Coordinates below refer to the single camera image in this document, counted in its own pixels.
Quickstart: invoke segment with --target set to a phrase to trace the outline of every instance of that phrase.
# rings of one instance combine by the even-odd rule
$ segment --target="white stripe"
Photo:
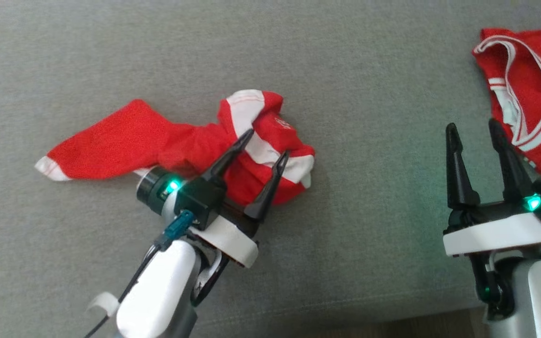
[[[504,81],[504,78],[502,78],[502,77],[492,77],[491,79],[487,80],[487,83],[489,83],[489,84],[506,84],[506,81]]]
[[[516,118],[517,123],[513,125],[512,143],[515,143],[515,141],[521,137],[520,131],[527,129],[527,126],[524,125],[526,120],[524,119],[525,115],[523,114],[523,107],[521,107],[521,104],[519,103],[519,99],[517,99],[517,95],[515,95],[515,91],[513,90],[513,87],[510,85],[508,81],[509,70],[510,70],[510,67],[513,65],[513,61],[515,60],[515,56],[517,55],[517,50],[515,49],[515,45],[513,45],[510,42],[504,42],[502,43],[502,45],[504,45],[504,47],[506,48],[507,54],[509,56],[509,59],[506,62],[506,67],[505,67],[505,72],[504,72],[506,90],[510,98],[512,99],[511,103],[513,104],[513,107],[516,110],[515,115],[517,116]]]
[[[235,134],[240,137],[248,129],[252,128],[252,123],[264,109],[264,94],[260,90],[240,90],[227,98],[231,109],[231,119]],[[254,162],[267,167],[279,160],[281,154],[254,132],[245,151]],[[304,188],[310,186],[309,173],[314,167],[314,156],[296,156],[287,160],[287,165],[283,171],[283,178],[298,184],[302,182]]]
[[[494,91],[500,108],[502,108],[502,121],[513,127],[519,125],[519,111],[515,109],[513,98],[509,95],[506,86],[493,85],[490,89]]]
[[[35,169],[54,181],[72,180],[64,174],[64,171],[62,171],[58,163],[47,156],[43,156],[41,160],[38,160],[37,163],[35,163]]]
[[[510,68],[509,64],[512,63],[512,60],[514,59],[514,56],[515,56],[514,52],[511,55],[511,48],[514,51],[515,47],[508,40],[515,41],[515,42],[519,43],[520,45],[523,45],[523,47],[527,48],[527,50],[530,52],[530,54],[532,54],[533,58],[535,59],[535,62],[537,63],[538,67],[540,67],[540,70],[541,70],[541,57],[539,57],[539,55],[537,55],[537,53],[535,53],[523,41],[520,41],[520,40],[518,40],[516,38],[513,38],[513,37],[491,36],[491,37],[487,38],[486,40],[483,40],[475,48],[475,52],[476,53],[481,53],[481,52],[485,51],[485,49],[487,49],[488,47],[493,46],[494,44],[500,44],[500,45],[504,45],[505,47],[507,47],[507,51],[509,51],[509,62],[507,63],[505,79],[507,79],[507,86],[510,86],[509,82],[508,82],[508,72],[509,72],[509,68]],[[517,138],[513,137],[513,145],[518,146],[520,150],[526,152],[528,150],[532,150],[533,148],[536,148],[537,146],[539,146],[541,144],[541,119],[538,122],[537,126],[532,130],[532,132],[529,133],[529,135],[527,135],[526,134],[527,133],[526,132],[527,126],[526,126],[526,122],[525,122],[525,116],[523,115],[522,111],[521,111],[521,114],[520,114],[520,118],[521,118],[521,123],[520,123],[521,129],[517,130],[517,133],[516,133]]]

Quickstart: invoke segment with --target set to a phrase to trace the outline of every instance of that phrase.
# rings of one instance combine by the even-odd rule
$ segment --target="gray couch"
[[[0,337],[80,337],[161,231],[133,175],[47,180],[54,145],[143,98],[214,122],[258,88],[317,150],[312,187],[227,268],[199,337],[303,332],[478,306],[467,259],[446,257],[444,128],[456,122],[484,201],[501,196],[479,29],[541,28],[541,2],[0,0]],[[109,332],[111,325],[100,336]]]

